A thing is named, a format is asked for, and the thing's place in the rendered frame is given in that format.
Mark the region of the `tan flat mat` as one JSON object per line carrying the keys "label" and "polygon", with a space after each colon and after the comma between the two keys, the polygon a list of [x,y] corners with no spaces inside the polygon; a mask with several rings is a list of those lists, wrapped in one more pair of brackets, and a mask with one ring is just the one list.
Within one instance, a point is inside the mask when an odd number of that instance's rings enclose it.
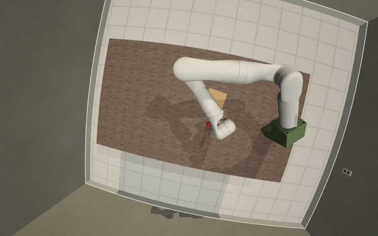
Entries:
{"label": "tan flat mat", "polygon": [[227,94],[223,93],[223,92],[220,92],[218,90],[212,89],[212,88],[209,88],[209,92],[211,93],[211,95],[213,96],[213,98],[216,100],[216,102],[218,103],[219,107],[222,109]]}

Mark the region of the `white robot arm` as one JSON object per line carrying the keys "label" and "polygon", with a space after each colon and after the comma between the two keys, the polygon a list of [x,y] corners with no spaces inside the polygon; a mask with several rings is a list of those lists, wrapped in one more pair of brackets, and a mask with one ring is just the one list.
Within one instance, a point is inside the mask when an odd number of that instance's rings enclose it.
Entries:
{"label": "white robot arm", "polygon": [[175,77],[186,83],[210,121],[214,136],[222,140],[232,134],[236,126],[223,112],[203,81],[247,85],[264,80],[276,83],[279,124],[283,128],[297,127],[299,97],[302,93],[302,74],[287,64],[263,64],[243,60],[204,60],[181,57],[173,65]]}

